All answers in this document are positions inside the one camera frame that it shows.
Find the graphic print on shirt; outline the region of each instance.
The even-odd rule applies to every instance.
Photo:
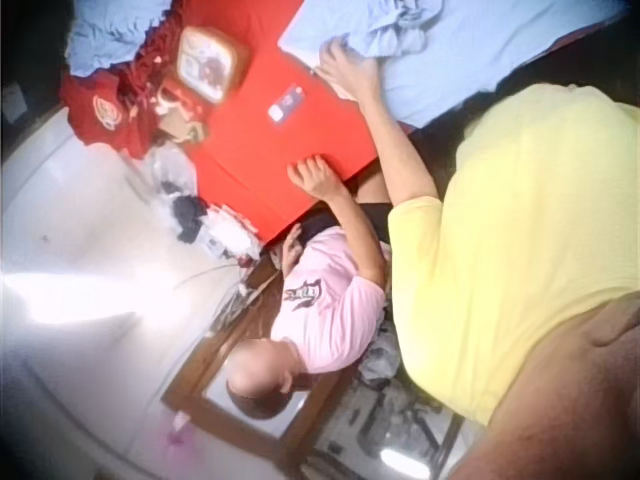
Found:
[[[322,295],[322,285],[320,279],[314,280],[309,283],[305,280],[302,286],[298,288],[289,288],[284,291],[284,302],[300,302],[296,305],[292,311],[296,311],[299,308],[309,308],[313,306]]]

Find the hand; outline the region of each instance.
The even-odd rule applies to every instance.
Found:
[[[297,165],[287,167],[293,184],[318,200],[327,203],[349,194],[347,187],[320,155],[300,160]]]
[[[298,241],[301,232],[302,227],[296,223],[282,244],[282,273],[285,277],[291,273],[302,255],[303,248]]]
[[[346,52],[340,38],[334,38],[320,50],[320,66],[316,73],[330,84],[336,84],[358,103],[380,97],[378,60]]]

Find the person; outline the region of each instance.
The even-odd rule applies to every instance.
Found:
[[[635,473],[638,109],[591,87],[531,86],[468,129],[440,199],[385,107],[376,60],[339,40],[320,60],[317,73],[358,103],[394,205],[404,366],[489,425],[451,478]]]
[[[245,340],[230,354],[227,387],[245,412],[273,410],[246,398],[266,402],[274,390],[286,396],[299,375],[355,362],[385,304],[391,204],[379,168],[361,178],[355,199],[318,155],[288,175],[329,211],[295,225],[284,241],[284,292],[270,337]]]

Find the wall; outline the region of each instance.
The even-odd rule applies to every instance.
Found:
[[[78,141],[66,110],[5,162],[2,183],[5,274],[155,289],[142,314],[66,325],[34,323],[24,298],[4,289],[2,428],[14,449],[47,478],[87,479],[97,466],[127,480],[281,478],[197,429],[169,442],[173,413],[159,401],[238,269],[178,242],[119,156]]]

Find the wooden furniture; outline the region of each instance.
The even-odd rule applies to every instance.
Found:
[[[280,424],[261,424],[262,421],[243,418],[228,402],[206,396],[218,376],[224,374],[224,362],[240,340],[269,334],[280,307],[283,277],[268,257],[265,258],[246,282],[249,287],[261,287],[262,291],[226,328],[200,340],[162,400],[173,410],[187,413],[197,427],[242,450],[271,460],[287,476],[298,478],[299,465],[315,444],[323,420],[351,382],[353,368],[321,375],[310,392],[300,394],[305,397],[302,406],[293,405],[276,417],[284,415]],[[292,401],[301,403],[300,395],[295,394]]]

